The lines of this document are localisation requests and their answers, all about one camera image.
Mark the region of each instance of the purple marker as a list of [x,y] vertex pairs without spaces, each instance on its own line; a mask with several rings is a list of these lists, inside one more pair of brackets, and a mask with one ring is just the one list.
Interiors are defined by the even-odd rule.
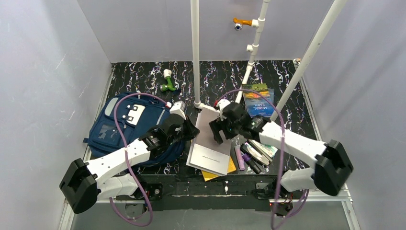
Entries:
[[244,160],[242,159],[240,146],[234,146],[234,151],[236,152],[236,156],[237,156],[238,168],[240,169],[240,171],[244,171],[245,165],[244,165]]
[[254,172],[256,174],[260,174],[261,173],[261,169],[259,169],[259,167],[257,166],[257,164],[251,159],[251,157],[248,154],[244,154],[242,155],[242,158],[244,159],[244,161],[252,168],[252,170],[254,170]]

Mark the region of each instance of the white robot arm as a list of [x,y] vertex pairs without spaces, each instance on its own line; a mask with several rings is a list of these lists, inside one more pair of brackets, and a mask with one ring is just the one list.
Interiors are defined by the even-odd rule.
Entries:
[[[170,115],[159,126],[127,146],[131,166],[161,155],[169,145],[180,140],[192,140],[199,130],[184,113],[185,103],[176,102]],[[59,188],[65,195],[74,213],[82,213],[97,200],[118,195],[133,195],[138,185],[130,174],[116,176],[127,169],[125,148],[104,157],[83,162],[73,161]]]
[[[216,107],[220,110],[220,117],[210,122],[210,127],[219,144],[223,142],[219,135],[221,130],[227,139],[241,134],[247,139],[281,148],[281,127],[275,122],[262,116],[251,118],[240,104],[226,99],[220,100]],[[281,179],[282,194],[318,188],[336,196],[353,171],[343,146],[335,140],[329,143],[312,140],[286,129],[284,150],[310,168],[286,171]]]

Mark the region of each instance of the navy blue backpack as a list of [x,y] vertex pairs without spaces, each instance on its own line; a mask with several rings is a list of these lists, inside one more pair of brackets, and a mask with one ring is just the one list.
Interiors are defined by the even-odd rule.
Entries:
[[[109,99],[101,110],[89,132],[89,138],[84,140],[88,143],[92,156],[103,157],[124,147],[114,123],[113,112],[116,103],[129,94],[132,92],[124,92]],[[117,120],[128,144],[145,134],[151,127],[161,124],[168,116],[169,109],[163,102],[143,95],[129,97],[117,108]],[[174,143],[160,156],[134,167],[173,162],[182,154],[184,146],[184,141]]]

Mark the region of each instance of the black table surface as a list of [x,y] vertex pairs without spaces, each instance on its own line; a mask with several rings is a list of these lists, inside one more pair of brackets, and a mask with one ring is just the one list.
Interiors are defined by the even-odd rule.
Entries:
[[[237,89],[245,73],[247,61],[203,61],[200,63],[200,95],[202,103],[213,106],[216,99],[225,92]],[[181,89],[180,95],[173,95],[172,92],[161,92],[159,86],[166,84],[163,77],[163,70],[172,71],[172,83]],[[190,61],[174,62],[131,62],[115,63],[112,68],[113,77],[107,99],[121,92],[147,92],[161,97],[166,101],[182,100],[186,103],[186,114],[193,123],[196,122],[199,110],[194,108],[193,90],[193,65]],[[268,88],[274,89],[274,102],[278,103],[285,88],[292,78],[295,68],[292,61],[256,61],[250,74],[248,84],[266,83]],[[237,93],[228,96],[228,99],[235,98]],[[316,135],[307,110],[302,89],[298,84],[282,111],[285,120],[285,127],[293,132],[308,138],[316,139]],[[243,137],[236,137],[234,144],[243,143]],[[201,171],[186,166],[189,149],[188,146],[181,157],[173,163],[156,167],[140,168],[142,175],[177,175],[190,177],[201,176]],[[264,174],[276,175],[278,172],[279,152],[269,166],[262,166]],[[297,158],[285,154],[284,170],[304,168],[305,165]],[[231,174],[255,175],[252,170],[236,171]]]

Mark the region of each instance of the book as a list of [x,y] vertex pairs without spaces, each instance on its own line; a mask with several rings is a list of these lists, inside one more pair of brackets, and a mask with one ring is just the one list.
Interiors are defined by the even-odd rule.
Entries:
[[221,145],[214,140],[209,122],[218,116],[219,113],[206,108],[198,114],[196,127],[200,133],[192,141],[186,165],[225,176],[230,161],[231,140],[227,140],[223,132],[220,132],[224,141]]
[[[227,173],[232,173],[235,172],[237,170],[236,166],[234,165],[233,159],[231,159],[230,157],[230,161],[228,162],[228,170]],[[202,170],[202,175],[203,175],[203,179],[204,181],[210,181],[214,178],[219,177],[219,175],[210,173],[210,172],[206,172],[204,170]]]
[[[267,98],[273,103],[273,89],[268,89],[268,86],[263,84],[243,84],[243,89],[254,90],[259,92],[262,96]],[[251,117],[261,115],[264,117],[270,117],[273,113],[273,108],[263,98],[252,92],[243,92],[245,107],[248,114]]]

